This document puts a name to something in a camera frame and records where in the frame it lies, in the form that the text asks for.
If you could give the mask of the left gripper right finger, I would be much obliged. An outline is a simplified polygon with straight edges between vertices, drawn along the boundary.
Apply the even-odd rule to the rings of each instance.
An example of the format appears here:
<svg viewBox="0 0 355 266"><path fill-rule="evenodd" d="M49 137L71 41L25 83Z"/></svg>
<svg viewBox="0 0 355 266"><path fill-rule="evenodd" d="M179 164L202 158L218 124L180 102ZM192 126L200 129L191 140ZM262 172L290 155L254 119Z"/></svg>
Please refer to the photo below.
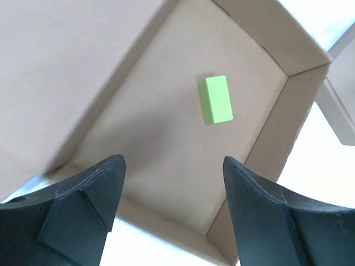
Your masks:
<svg viewBox="0 0 355 266"><path fill-rule="evenodd" d="M223 176L241 265L354 264L354 209L300 195L230 156Z"/></svg>

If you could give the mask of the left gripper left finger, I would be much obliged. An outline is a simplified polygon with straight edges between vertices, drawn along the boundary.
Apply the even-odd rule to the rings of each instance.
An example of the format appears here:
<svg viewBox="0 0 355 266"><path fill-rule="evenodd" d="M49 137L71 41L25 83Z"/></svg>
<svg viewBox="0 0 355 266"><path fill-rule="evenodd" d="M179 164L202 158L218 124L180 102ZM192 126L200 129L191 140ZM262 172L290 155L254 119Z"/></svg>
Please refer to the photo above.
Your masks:
<svg viewBox="0 0 355 266"><path fill-rule="evenodd" d="M99 265L125 173L124 157L114 155L1 204L1 264Z"/></svg>

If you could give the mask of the green block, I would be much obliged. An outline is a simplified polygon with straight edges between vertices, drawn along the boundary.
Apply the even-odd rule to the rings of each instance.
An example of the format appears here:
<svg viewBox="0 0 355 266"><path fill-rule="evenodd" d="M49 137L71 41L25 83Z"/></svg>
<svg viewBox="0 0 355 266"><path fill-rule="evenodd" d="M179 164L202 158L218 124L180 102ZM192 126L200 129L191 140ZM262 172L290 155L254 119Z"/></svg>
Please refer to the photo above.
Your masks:
<svg viewBox="0 0 355 266"><path fill-rule="evenodd" d="M198 83L198 90L206 124L218 124L234 118L226 76L207 77Z"/></svg>

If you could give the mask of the large cardboard box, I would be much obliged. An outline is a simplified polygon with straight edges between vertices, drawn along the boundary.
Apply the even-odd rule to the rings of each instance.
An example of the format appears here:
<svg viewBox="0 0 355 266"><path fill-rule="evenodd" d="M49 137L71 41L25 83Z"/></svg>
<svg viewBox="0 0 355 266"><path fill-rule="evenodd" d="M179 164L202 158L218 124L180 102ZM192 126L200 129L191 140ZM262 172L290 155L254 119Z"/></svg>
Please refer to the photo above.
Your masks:
<svg viewBox="0 0 355 266"><path fill-rule="evenodd" d="M1 199L121 154L121 219L235 265L224 157L278 179L330 64L279 1L2 1Z"/></svg>

